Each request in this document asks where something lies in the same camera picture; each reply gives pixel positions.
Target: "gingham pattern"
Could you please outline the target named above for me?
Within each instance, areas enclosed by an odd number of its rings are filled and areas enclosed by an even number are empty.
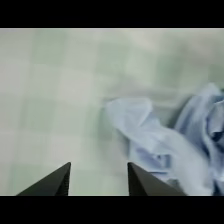
[[[222,29],[0,29],[0,194],[72,162],[70,195],[128,195],[125,140],[104,102],[148,96],[163,124],[208,81]]]

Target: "table surface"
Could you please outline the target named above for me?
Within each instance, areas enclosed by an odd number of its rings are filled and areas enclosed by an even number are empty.
[[[208,82],[224,87],[223,29],[0,29],[0,195],[66,162],[70,195],[128,195],[115,97],[152,99],[172,126]]]

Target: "black triangular object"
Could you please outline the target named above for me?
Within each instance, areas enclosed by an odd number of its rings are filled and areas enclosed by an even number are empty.
[[[68,196],[71,163],[55,170],[17,196]]]
[[[130,196],[186,196],[134,163],[128,163]]]

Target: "towel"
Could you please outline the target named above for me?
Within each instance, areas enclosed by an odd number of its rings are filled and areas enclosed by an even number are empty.
[[[161,125],[148,98],[107,102],[112,125],[130,140],[129,160],[157,178],[177,180],[188,195],[224,193],[223,94],[212,83],[193,96],[173,129]]]

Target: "light blue fabric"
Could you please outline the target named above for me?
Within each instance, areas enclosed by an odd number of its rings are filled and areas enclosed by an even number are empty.
[[[223,99],[208,84],[186,104],[176,130],[160,124],[147,98],[115,99],[106,111],[130,140],[130,161],[163,181],[177,179],[188,195],[212,195],[215,184],[224,192]]]

